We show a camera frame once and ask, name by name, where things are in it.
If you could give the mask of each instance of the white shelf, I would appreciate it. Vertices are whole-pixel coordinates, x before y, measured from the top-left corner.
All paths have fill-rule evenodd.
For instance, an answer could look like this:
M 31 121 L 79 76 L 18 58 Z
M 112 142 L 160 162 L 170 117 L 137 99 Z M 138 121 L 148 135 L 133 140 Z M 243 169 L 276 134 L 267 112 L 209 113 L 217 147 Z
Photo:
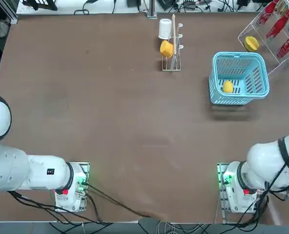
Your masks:
M 21 2 L 19 2 L 17 14 L 18 15 L 73 15 L 74 11 L 82 9 L 83 4 L 86 0 L 56 0 L 56 6 L 58 8 L 57 11 L 51 11 L 46 9 L 39 9 L 35 11 L 33 8 L 24 6 Z M 148 7 L 150 7 L 150 1 L 145 0 Z M 234 11 L 236 11 L 238 5 L 236 4 L 237 0 L 234 0 Z M 183 3 L 183 0 L 178 1 L 178 5 Z M 217 0 L 213 0 L 209 3 L 211 6 L 212 12 L 217 12 L 218 8 L 222 8 L 223 3 Z M 90 14 L 111 14 L 114 7 L 114 0 L 98 0 L 92 4 L 86 4 L 85 9 L 89 10 Z M 204 12 L 209 12 L 206 10 L 206 5 L 199 6 Z M 260 3 L 253 3 L 252 1 L 248 4 L 248 6 L 243 6 L 238 12 L 255 12 L 260 7 Z M 155 1 L 155 11 L 157 13 L 167 13 L 169 10 L 164 11 L 164 9 L 159 5 L 157 1 Z M 144 0 L 141 0 L 140 11 L 146 12 L 146 7 L 144 4 Z M 201 12 L 199 9 L 195 11 L 186 9 L 187 12 Z M 116 14 L 125 14 L 125 13 L 139 13 L 136 7 L 127 7 L 127 0 L 117 0 L 116 2 Z

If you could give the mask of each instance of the floor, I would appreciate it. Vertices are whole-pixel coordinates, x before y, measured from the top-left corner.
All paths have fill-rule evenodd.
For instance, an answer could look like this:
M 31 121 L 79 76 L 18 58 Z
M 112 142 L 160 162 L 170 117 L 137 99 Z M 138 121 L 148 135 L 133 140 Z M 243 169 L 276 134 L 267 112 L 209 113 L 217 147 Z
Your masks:
M 156 225 L 158 221 L 155 219 L 143 219 L 140 221 L 142 227 L 149 233 L 156 233 Z M 69 228 L 67 225 L 62 224 L 54 224 L 57 228 L 64 231 Z M 185 229 L 191 229 L 195 225 L 182 224 L 181 225 Z M 94 231 L 97 231 L 102 226 L 97 224 L 86 224 L 85 232 L 82 227 L 77 227 L 68 234 L 90 234 Z M 222 231 L 228 229 L 228 226 L 224 226 L 221 224 L 212 224 L 210 225 L 206 231 L 208 234 L 219 234 Z M 8 233 L 16 233 L 14 230 L 17 230 L 20 234 L 58 234 L 59 232 L 54 230 L 49 223 L 0 223 L 0 234 L 8 234 Z M 202 230 L 199 229 L 197 232 L 193 234 L 202 234 Z M 145 234 L 145 232 L 139 227 L 138 224 L 133 223 L 116 223 L 111 225 L 108 228 L 98 232 L 100 234 Z M 164 224 L 160 225 L 160 234 L 164 234 Z M 184 234 L 180 230 L 176 230 L 177 234 Z M 228 234 L 239 234 L 244 233 L 238 229 L 228 232 Z M 289 227 L 281 227 L 281 226 L 266 226 L 266 225 L 258 225 L 258 227 L 251 232 L 252 234 L 281 234 L 286 233 L 289 234 Z

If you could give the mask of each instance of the yellow lemon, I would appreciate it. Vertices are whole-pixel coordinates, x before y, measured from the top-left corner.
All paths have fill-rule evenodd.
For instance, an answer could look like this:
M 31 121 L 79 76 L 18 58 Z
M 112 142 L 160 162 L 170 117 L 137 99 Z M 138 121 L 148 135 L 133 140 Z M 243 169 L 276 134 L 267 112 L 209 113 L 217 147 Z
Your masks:
M 231 81 L 227 80 L 223 83 L 223 92 L 229 94 L 233 93 L 233 84 Z
M 249 52 L 256 52 L 259 48 L 259 43 L 256 38 L 248 36 L 245 38 L 244 46 Z

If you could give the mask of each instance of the white cylinder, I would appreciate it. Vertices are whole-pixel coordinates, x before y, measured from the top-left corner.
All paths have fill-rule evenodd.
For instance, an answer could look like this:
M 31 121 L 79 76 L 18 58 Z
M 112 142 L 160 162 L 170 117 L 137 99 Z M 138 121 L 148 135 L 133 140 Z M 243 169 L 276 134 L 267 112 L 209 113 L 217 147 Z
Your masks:
M 171 37 L 172 21 L 170 19 L 161 19 L 159 21 L 158 37 L 167 40 Z
M 17 189 L 29 174 L 29 161 L 24 151 L 0 145 L 0 191 Z

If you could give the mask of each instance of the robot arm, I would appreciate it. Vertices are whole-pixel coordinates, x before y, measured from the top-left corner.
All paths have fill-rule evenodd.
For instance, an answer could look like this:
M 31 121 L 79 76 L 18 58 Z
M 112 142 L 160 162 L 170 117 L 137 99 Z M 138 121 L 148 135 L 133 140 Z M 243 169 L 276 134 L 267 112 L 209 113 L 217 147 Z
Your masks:
M 11 111 L 0 97 L 0 140 L 10 127 Z M 78 163 L 0 145 L 0 191 L 55 190 L 56 206 L 77 212 L 87 189 L 82 182 L 87 182 L 87 175 Z
M 257 200 L 258 192 L 265 191 L 284 164 L 289 162 L 288 158 L 289 135 L 274 142 L 255 144 L 248 152 L 247 161 L 230 163 L 222 181 L 226 186 L 231 211 L 245 212 Z M 288 186 L 289 163 L 271 190 L 279 191 Z

